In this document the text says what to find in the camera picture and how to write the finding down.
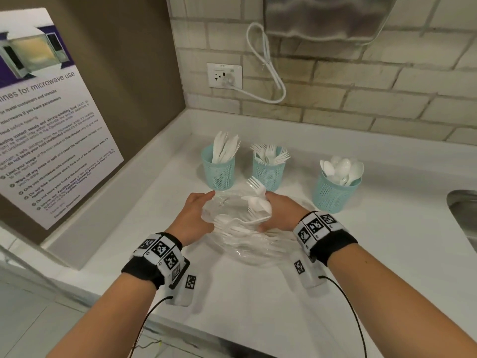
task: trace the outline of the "microwave guidelines poster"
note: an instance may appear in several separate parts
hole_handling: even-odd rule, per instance
[[[0,193],[50,228],[122,161],[48,11],[0,12]]]

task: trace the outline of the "mesh utensil holder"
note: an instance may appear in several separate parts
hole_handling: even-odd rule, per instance
[[[277,155],[280,154],[281,147],[277,148]],[[267,189],[267,191],[275,192],[281,184],[281,178],[283,177],[283,170],[285,169],[285,163],[276,166],[264,165],[257,162],[255,155],[252,157],[253,172],[252,176],[255,176]]]
[[[321,171],[313,192],[313,203],[320,210],[330,213],[340,212],[360,184],[361,179],[357,179],[350,186],[339,186],[328,180]]]
[[[211,144],[202,150],[202,162],[206,173],[207,185],[215,191],[225,191],[234,184],[235,157],[229,162],[212,163],[214,146]]]

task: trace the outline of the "white brick wall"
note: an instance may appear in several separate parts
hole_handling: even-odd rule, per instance
[[[397,0],[370,45],[271,38],[281,105],[209,88],[206,63],[242,65],[245,90],[278,98],[245,40],[262,0],[169,0],[188,106],[477,145],[477,0]],[[252,42],[261,51],[258,33]]]

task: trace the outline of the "electrical outlet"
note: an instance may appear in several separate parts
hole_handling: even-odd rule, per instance
[[[230,89],[227,80],[233,80],[233,85],[242,89],[243,70],[241,65],[207,63],[209,87]]]

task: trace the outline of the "stainless steel sink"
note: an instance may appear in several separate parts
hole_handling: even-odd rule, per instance
[[[477,191],[452,191],[447,205],[477,252]]]

